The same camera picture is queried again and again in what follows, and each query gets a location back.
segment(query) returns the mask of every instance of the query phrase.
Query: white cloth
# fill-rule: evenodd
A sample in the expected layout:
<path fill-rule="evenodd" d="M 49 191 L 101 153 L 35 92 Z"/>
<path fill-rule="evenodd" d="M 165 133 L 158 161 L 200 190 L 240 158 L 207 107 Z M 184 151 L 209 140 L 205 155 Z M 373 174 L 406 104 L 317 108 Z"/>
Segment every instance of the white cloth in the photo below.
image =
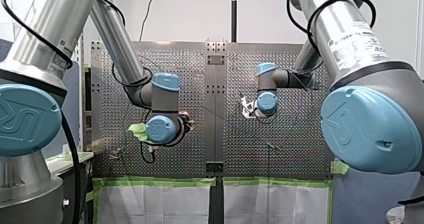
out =
<path fill-rule="evenodd" d="M 98 224 L 207 224 L 210 187 L 107 186 Z"/>
<path fill-rule="evenodd" d="M 329 188 L 225 186 L 225 224 L 327 224 Z"/>

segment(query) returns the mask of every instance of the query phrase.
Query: pipe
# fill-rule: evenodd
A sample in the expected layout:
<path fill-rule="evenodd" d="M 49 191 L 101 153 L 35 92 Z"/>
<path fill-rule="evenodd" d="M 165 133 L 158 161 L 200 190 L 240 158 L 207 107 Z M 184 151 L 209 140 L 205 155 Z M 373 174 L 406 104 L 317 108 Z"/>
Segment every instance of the pipe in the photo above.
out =
<path fill-rule="evenodd" d="M 231 0 L 231 42 L 237 42 L 237 0 Z"/>
<path fill-rule="evenodd" d="M 90 13 L 124 83 L 144 78 L 144 69 L 119 14 L 103 0 L 96 0 Z"/>

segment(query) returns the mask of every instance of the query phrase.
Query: vertical metal post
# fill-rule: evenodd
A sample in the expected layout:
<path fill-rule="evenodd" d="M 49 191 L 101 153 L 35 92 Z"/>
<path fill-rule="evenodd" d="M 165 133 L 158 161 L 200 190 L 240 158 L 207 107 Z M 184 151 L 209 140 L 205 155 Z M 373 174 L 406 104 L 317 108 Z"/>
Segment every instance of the vertical metal post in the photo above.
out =
<path fill-rule="evenodd" d="M 231 0 L 231 42 L 237 42 L 237 0 Z"/>

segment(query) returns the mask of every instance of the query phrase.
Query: white wall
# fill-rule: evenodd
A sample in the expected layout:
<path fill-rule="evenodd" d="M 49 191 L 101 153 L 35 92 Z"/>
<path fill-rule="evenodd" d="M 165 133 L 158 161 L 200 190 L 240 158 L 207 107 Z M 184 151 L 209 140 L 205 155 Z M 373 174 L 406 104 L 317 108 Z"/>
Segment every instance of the white wall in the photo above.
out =
<path fill-rule="evenodd" d="M 114 0 L 138 40 L 149 0 Z M 238 0 L 239 42 L 301 43 L 305 37 L 285 13 L 284 0 Z M 143 40 L 231 39 L 231 0 L 154 0 Z"/>
<path fill-rule="evenodd" d="M 390 57 L 417 68 L 419 0 L 371 0 L 377 8 L 374 31 Z M 361 8 L 371 20 L 369 7 Z"/>
<path fill-rule="evenodd" d="M 25 16 L 34 0 L 10 0 L 9 6 L 18 17 L 25 19 Z M 0 38 L 8 41 L 14 41 L 19 25 L 9 16 L 9 14 L 0 8 Z"/>
<path fill-rule="evenodd" d="M 127 18 L 132 40 L 138 40 L 149 0 L 114 0 Z M 374 28 L 389 55 L 416 67 L 419 0 L 372 0 Z M 305 35 L 290 22 L 285 0 L 239 0 L 238 41 L 303 43 Z M 363 12 L 369 17 L 367 7 Z M 295 18 L 305 18 L 295 11 Z M 154 0 L 143 40 L 230 40 L 231 0 Z"/>

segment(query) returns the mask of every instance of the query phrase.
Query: metal bracket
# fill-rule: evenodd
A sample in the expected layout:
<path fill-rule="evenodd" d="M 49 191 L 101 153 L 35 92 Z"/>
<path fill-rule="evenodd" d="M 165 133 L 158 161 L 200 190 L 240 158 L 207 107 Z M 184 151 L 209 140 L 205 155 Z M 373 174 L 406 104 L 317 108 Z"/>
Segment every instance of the metal bracket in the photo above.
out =
<path fill-rule="evenodd" d="M 208 56 L 208 65 L 224 65 L 225 56 L 223 55 L 209 55 Z"/>
<path fill-rule="evenodd" d="M 206 172 L 223 172 L 223 162 L 206 162 Z"/>

